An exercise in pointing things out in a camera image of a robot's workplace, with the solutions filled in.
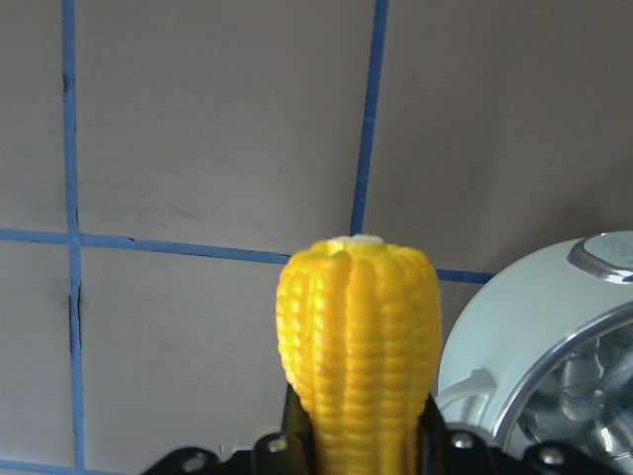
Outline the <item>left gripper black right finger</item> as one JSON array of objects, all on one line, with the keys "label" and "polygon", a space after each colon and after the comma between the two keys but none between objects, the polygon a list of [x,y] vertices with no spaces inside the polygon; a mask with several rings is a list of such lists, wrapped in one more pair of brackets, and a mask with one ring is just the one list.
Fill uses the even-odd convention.
[{"label": "left gripper black right finger", "polygon": [[441,439],[446,425],[434,399],[428,396],[424,411],[418,418],[418,473],[442,474],[440,461]]}]

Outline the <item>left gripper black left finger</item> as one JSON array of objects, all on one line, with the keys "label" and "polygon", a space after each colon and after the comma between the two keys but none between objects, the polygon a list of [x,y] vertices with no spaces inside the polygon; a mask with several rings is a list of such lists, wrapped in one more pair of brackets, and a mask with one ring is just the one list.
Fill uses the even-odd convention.
[{"label": "left gripper black left finger", "polygon": [[290,450],[292,474],[312,473],[312,428],[299,396],[287,385],[281,429]]}]

